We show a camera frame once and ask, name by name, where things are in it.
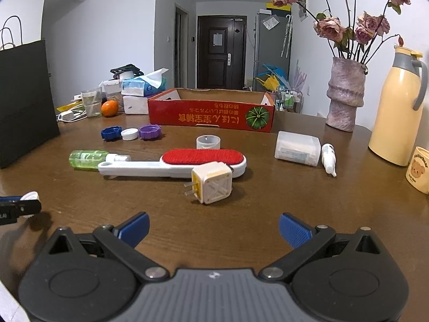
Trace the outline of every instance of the green bottle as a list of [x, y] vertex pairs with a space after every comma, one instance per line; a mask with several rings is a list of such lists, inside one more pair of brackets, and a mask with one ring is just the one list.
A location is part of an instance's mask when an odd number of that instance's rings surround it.
[[99, 163], [114, 161], [131, 161], [131, 157], [104, 150], [76, 150], [69, 157], [72, 167], [85, 170], [98, 170]]

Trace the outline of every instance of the red brush pad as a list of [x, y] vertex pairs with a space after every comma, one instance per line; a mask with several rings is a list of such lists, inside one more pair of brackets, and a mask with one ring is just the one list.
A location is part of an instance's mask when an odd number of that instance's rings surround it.
[[243, 162], [244, 156], [235, 150], [198, 150], [175, 149], [165, 153], [162, 161], [175, 165], [200, 165], [209, 162], [223, 162], [227, 165], [235, 165]]

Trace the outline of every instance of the white wall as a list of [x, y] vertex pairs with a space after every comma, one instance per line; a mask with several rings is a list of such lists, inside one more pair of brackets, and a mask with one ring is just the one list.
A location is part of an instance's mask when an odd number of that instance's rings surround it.
[[247, 16], [246, 68], [245, 81], [253, 78], [255, 56], [256, 13], [265, 8], [264, 0], [203, 0], [197, 1], [198, 16]]
[[[0, 23], [12, 15], [18, 15], [22, 22], [22, 37], [24, 43], [40, 40], [42, 24], [43, 3], [45, 0], [1, 0], [0, 1]], [[20, 40], [19, 23], [16, 18], [8, 21], [7, 27], [12, 30], [14, 41]], [[9, 41], [9, 33], [4, 33], [4, 39]]]
[[188, 87], [195, 87], [195, 49], [196, 42], [191, 37], [196, 37], [196, 13], [194, 0], [156, 0], [155, 9], [155, 37], [154, 37], [154, 63], [155, 68], [167, 68], [167, 88], [174, 86], [174, 21], [175, 6], [188, 13]]
[[[309, 9], [314, 15], [322, 12], [326, 7], [325, 0], [308, 0]], [[347, 24], [345, 0], [329, 0], [332, 13], [340, 17], [343, 25]], [[357, 15], [366, 10], [371, 15], [383, 13], [387, 0], [358, 0]], [[402, 15], [398, 15], [388, 8], [386, 17], [391, 25], [389, 35], [401, 34], [405, 47], [423, 52], [424, 61], [429, 64], [429, 1], [411, 0], [411, 6], [402, 8]], [[310, 96], [304, 104], [304, 114], [316, 115], [318, 112], [327, 116], [330, 100], [326, 96], [328, 81], [331, 76], [332, 53], [327, 41], [319, 38], [313, 30], [313, 20], [309, 16], [303, 22], [298, 18], [298, 9], [293, 8], [293, 41], [291, 53], [291, 76], [295, 72], [295, 64], [299, 59], [301, 70], [308, 74], [307, 84], [310, 85]], [[357, 110], [356, 122], [358, 125], [372, 129], [377, 115], [381, 89], [386, 76], [392, 66], [394, 49], [397, 39], [387, 41], [377, 55], [368, 64], [369, 74], [365, 86], [365, 105]], [[422, 129], [429, 126], [429, 97], [426, 98], [426, 110], [423, 115]], [[429, 134], [426, 134], [429, 145]]]
[[155, 0], [85, 0], [44, 27], [56, 105], [132, 63], [154, 70]]

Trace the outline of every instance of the wooden table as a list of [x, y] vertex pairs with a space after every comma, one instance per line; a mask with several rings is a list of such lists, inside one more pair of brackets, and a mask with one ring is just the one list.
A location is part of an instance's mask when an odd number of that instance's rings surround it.
[[[361, 226], [375, 229], [410, 285], [402, 321], [427, 321], [429, 287], [429, 207], [426, 195], [393, 166], [368, 149], [370, 131], [356, 127], [344, 133], [321, 118], [278, 113], [273, 132], [288, 130], [332, 143], [337, 178], [317, 168], [274, 159], [276, 134], [203, 127], [163, 127], [153, 142], [104, 142], [109, 126], [141, 127], [146, 116], [88, 119], [61, 125], [61, 136], [0, 171], [0, 195], [36, 190], [43, 213], [31, 221], [0, 227], [0, 279], [16, 292], [19, 277], [46, 239], [59, 226], [75, 233], [104, 224], [119, 224], [139, 211], [151, 217], [151, 230], [137, 247], [172, 273], [178, 266], [202, 268], [262, 267], [288, 253], [277, 221], [291, 212], [311, 225], [328, 224], [353, 233]], [[201, 206], [184, 195], [182, 180], [115, 178], [74, 171], [72, 150], [106, 149], [135, 160], [158, 160], [173, 148], [194, 148], [202, 134], [221, 137], [222, 147], [241, 151], [246, 173], [233, 183], [232, 195], [212, 206]]]

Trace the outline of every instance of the plastic cup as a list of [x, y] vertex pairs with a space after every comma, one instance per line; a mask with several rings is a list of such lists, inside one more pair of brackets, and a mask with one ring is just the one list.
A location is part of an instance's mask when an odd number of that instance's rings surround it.
[[197, 149], [220, 149], [220, 138], [217, 136], [200, 136], [197, 138]]
[[89, 118], [101, 115], [102, 94], [101, 88], [81, 92], [82, 102]]

